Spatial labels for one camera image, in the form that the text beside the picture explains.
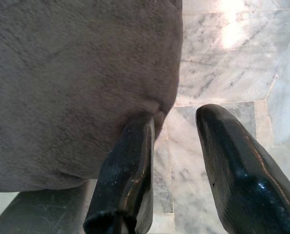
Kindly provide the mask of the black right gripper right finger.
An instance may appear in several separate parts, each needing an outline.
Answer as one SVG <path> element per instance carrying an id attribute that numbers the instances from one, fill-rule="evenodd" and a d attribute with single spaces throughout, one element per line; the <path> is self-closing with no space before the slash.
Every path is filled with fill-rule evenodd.
<path id="1" fill-rule="evenodd" d="M 290 234 L 290 181 L 241 122 L 216 104 L 195 114 L 215 207 L 230 234 Z"/>

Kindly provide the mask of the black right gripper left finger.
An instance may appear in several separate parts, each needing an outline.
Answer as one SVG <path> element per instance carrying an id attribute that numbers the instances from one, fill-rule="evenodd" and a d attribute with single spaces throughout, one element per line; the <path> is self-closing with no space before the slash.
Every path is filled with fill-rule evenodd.
<path id="1" fill-rule="evenodd" d="M 87 234 L 146 234 L 153 222 L 152 117 L 137 117 L 124 128 L 99 172 L 83 223 Z"/>

